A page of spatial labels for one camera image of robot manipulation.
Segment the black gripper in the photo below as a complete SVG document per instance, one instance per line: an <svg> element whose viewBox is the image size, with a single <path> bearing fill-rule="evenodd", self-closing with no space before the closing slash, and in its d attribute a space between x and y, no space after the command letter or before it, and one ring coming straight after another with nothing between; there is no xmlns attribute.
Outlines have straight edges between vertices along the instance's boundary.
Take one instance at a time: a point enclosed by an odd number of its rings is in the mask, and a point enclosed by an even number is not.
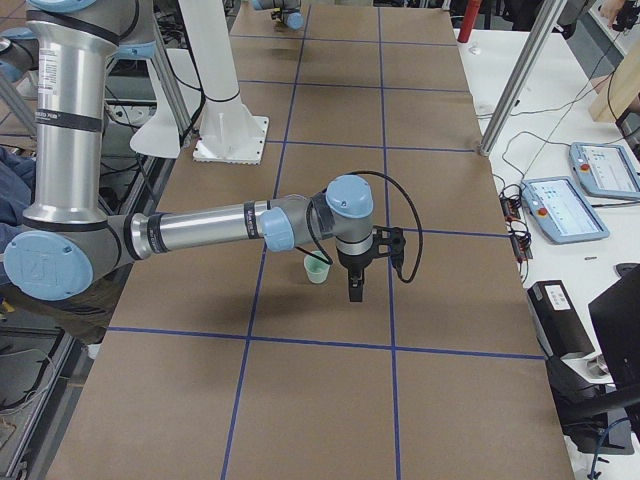
<svg viewBox="0 0 640 480"><path fill-rule="evenodd" d="M369 253L348 255L343 252L338 252L338 260L348 272L349 301L362 302L364 289L363 274L365 269L373 261L372 255Z"/></svg>

